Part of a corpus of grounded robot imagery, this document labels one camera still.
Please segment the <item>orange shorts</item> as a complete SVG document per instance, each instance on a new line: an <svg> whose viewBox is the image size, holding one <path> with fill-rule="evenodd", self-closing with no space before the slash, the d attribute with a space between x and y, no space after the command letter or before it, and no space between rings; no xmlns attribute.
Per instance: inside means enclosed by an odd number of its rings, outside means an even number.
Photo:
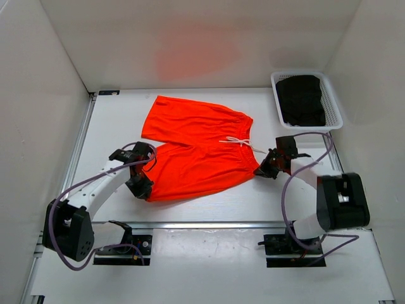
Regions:
<svg viewBox="0 0 405 304"><path fill-rule="evenodd" d="M220 104L158 96L141 136L157 141L149 202L180 201L222 192L254 178L253 119Z"/></svg>

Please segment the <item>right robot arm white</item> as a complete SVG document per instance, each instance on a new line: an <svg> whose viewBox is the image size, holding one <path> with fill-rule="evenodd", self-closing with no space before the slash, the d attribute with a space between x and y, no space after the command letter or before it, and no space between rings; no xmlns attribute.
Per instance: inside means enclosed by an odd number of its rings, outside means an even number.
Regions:
<svg viewBox="0 0 405 304"><path fill-rule="evenodd" d="M275 139L276 148L270 149L255 175L276 179L280 172L289 175L281 193L281 211L287 235L284 245L291 253L299 253L307 247L309 239L327 235L331 231L365 227L370 223L370 211L359 174L342 173L321 164L333 148L328 134L315 132L329 140L327 150L316 160L300 153L293 136ZM287 217L286 194L290 182L298 178L316 191L316 211L301 220L290 221Z"/></svg>

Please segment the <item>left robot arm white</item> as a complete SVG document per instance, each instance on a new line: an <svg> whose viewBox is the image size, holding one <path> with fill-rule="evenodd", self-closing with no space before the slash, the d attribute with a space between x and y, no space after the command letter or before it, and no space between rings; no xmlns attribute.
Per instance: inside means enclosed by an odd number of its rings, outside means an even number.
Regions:
<svg viewBox="0 0 405 304"><path fill-rule="evenodd" d="M115 249L118 253L135 251L130 226L117 220L93 225L99 209L121 186L132 195L147 200L153 182L146 176L144 166L157 162L156 148L146 142L134 142L117 149L109 156L101 171L82 182L72 185L47 206L42 244L55 251L70 269L79 271L82 262L87 265L98 251Z"/></svg>

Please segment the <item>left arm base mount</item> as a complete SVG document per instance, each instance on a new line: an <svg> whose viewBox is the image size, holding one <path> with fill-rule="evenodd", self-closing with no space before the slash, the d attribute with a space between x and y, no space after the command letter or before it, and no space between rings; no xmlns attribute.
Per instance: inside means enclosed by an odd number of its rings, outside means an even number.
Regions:
<svg viewBox="0 0 405 304"><path fill-rule="evenodd" d="M94 265L150 265L151 234L135 232L128 224L115 220L94 224L92 230Z"/></svg>

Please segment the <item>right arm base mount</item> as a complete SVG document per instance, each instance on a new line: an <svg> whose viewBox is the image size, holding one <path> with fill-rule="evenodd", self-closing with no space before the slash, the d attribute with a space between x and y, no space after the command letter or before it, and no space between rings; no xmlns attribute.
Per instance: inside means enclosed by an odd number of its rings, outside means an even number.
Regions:
<svg viewBox="0 0 405 304"><path fill-rule="evenodd" d="M299 246L288 231L283 234L264 234L258 246L265 250L268 269L326 267L321 245L312 250Z"/></svg>

